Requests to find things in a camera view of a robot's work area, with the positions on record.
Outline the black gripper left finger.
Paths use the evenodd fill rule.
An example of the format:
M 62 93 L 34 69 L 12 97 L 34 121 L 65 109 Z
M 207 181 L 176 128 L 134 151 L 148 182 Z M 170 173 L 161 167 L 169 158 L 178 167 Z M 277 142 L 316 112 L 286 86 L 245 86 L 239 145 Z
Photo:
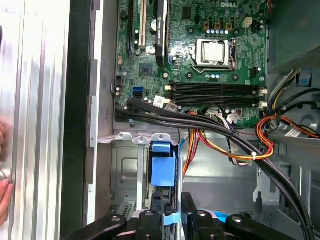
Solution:
M 99 220 L 71 233 L 64 240 L 162 240 L 163 214 L 171 210 L 171 187 L 158 187 L 151 194 L 150 209 L 135 211 L 130 219 L 109 213 Z

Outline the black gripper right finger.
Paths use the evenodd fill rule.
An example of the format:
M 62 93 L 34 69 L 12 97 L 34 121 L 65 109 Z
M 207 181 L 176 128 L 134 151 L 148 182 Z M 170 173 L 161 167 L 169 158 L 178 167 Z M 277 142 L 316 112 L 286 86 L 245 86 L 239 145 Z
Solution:
M 229 215 L 225 222 L 197 209 L 189 192 L 181 193 L 181 223 L 187 240 L 291 240 L 292 237 L 247 216 Z

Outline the person's right hand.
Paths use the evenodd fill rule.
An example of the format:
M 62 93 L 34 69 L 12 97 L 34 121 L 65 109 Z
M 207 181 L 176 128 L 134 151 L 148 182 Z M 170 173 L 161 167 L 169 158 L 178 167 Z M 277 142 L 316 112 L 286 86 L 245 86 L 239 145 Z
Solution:
M 8 179 L 0 182 L 0 226 L 2 226 L 9 215 L 9 204 L 11 202 L 14 185 Z

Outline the person's left hand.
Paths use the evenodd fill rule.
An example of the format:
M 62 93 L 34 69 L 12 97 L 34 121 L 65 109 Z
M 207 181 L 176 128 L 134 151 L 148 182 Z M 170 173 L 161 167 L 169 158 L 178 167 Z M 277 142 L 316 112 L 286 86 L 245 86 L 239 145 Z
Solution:
M 0 161 L 5 159 L 5 129 L 3 124 L 0 124 Z

